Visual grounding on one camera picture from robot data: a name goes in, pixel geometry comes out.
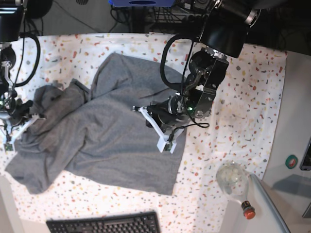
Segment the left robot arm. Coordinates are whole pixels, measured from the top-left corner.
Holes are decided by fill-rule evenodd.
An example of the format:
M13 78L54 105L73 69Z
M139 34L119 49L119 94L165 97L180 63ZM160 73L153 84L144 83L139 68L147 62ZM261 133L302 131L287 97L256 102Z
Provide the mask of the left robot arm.
M166 132L210 115L218 86L224 80L229 66L228 57L237 58L251 26L256 23L260 11L252 0L207 0L201 9L206 21L200 35L175 35L164 48L160 76L163 83L177 93L162 103L147 106L147 114L158 127ZM204 48L190 53L186 66L190 73L181 81L172 83L165 75L165 62L169 48L179 39Z

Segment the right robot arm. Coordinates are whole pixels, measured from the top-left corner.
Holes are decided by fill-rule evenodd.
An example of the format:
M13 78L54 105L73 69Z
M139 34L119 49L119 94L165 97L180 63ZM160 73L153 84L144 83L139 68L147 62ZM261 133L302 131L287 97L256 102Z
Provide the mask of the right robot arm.
M23 103L16 99L15 88L25 86L34 77L39 65L41 46L36 35L30 32L20 32L24 24L26 7L22 0L2 0L0 2L0 119L5 126L18 126L31 118L29 114L33 102ZM36 59L29 77L20 83L17 78L10 78L10 70L16 63L16 54L11 43L19 38L32 39L36 44Z

